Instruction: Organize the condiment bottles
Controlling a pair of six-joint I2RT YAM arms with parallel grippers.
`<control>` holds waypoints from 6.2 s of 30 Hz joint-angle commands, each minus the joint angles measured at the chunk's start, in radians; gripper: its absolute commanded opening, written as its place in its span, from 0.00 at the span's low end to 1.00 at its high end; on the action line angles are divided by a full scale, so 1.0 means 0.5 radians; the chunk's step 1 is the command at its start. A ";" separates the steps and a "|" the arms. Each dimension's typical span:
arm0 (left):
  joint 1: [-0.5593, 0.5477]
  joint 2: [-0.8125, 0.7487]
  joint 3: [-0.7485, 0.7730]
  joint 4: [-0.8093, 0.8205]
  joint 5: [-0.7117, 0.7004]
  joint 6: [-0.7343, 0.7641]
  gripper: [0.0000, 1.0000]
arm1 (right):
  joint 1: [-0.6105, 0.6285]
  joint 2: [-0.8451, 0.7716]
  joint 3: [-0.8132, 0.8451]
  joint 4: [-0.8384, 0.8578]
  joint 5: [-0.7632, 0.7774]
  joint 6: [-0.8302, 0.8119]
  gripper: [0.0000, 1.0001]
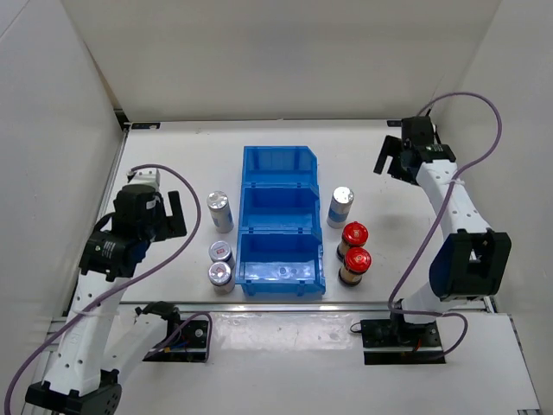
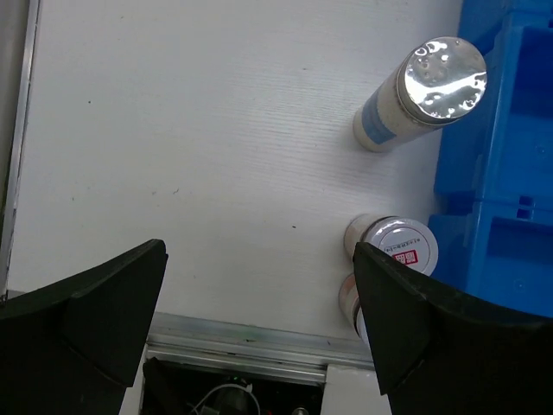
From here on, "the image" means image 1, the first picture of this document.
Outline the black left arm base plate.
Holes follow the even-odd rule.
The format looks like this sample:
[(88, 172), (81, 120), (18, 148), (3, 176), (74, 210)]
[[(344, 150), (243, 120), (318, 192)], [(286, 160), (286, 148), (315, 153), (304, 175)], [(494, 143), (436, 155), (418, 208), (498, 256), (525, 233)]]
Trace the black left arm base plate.
[(172, 342), (160, 351), (148, 354), (144, 362), (205, 363), (207, 348), (211, 345), (209, 333), (212, 322), (207, 316), (199, 316), (180, 330)]

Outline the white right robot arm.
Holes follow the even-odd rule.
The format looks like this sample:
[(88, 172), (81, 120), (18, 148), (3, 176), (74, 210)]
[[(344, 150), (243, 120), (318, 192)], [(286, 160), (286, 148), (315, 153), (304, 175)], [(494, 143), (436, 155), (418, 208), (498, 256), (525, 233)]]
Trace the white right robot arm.
[(406, 346), (420, 332), (419, 325), (476, 299), (499, 291), (512, 241), (482, 218), (461, 180), (453, 151), (435, 138), (428, 116), (404, 118), (400, 137), (385, 138), (374, 168), (420, 187), (428, 196), (442, 231), (443, 243), (429, 267), (429, 281), (395, 305), (398, 318), (388, 335)]

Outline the tall silver-cap bottle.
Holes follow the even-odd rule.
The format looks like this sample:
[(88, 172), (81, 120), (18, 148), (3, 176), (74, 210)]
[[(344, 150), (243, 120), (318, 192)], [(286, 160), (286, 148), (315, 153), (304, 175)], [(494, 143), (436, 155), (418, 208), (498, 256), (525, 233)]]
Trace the tall silver-cap bottle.
[(218, 233), (229, 233), (234, 228), (230, 202), (226, 193), (213, 191), (207, 197), (207, 207)]
[(347, 217), (354, 201), (354, 192), (346, 186), (336, 188), (331, 197), (327, 224), (332, 228), (342, 228), (346, 224)]

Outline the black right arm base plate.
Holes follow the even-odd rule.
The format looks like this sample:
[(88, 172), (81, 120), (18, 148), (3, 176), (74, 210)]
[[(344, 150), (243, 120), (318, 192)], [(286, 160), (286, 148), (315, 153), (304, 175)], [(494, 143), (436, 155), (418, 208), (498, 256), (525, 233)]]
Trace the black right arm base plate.
[(409, 324), (401, 316), (365, 319), (352, 324), (349, 331), (361, 335), (366, 366), (446, 363), (436, 322)]

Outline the short white-cap jar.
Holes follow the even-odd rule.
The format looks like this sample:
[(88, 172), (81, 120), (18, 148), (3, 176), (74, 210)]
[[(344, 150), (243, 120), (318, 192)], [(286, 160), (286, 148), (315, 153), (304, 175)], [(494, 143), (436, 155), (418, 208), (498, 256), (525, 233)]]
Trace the short white-cap jar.
[(213, 263), (224, 262), (233, 270), (235, 267), (235, 258), (230, 244), (224, 240), (218, 240), (211, 244), (208, 254)]
[(229, 294), (235, 287), (235, 278), (231, 267), (223, 261), (214, 262), (210, 265), (207, 276), (213, 290), (218, 295)]

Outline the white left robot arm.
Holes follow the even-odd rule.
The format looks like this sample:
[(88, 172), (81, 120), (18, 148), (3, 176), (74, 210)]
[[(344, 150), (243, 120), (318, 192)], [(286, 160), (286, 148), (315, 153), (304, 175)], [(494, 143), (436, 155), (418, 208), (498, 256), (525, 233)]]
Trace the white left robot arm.
[(152, 244), (188, 231), (178, 191), (163, 197), (153, 181), (123, 186), (114, 210), (92, 230), (66, 324), (48, 340), (57, 356), (43, 380), (29, 385), (25, 401), (60, 414), (113, 414), (124, 376), (145, 357), (178, 342), (181, 317), (172, 303), (137, 310), (133, 328), (106, 346), (121, 298), (136, 282), (137, 265)]

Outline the red-lid sauce jar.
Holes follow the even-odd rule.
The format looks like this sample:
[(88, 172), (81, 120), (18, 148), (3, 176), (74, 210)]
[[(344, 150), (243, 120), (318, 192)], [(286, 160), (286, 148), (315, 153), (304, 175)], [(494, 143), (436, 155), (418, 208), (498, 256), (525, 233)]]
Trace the red-lid sauce jar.
[(364, 247), (369, 236), (368, 229), (362, 223), (354, 221), (346, 224), (342, 230), (341, 241), (336, 249), (338, 258), (343, 260), (350, 249)]
[(353, 247), (346, 252), (342, 260), (339, 279), (345, 285), (355, 286), (361, 282), (371, 266), (371, 254), (363, 247)]

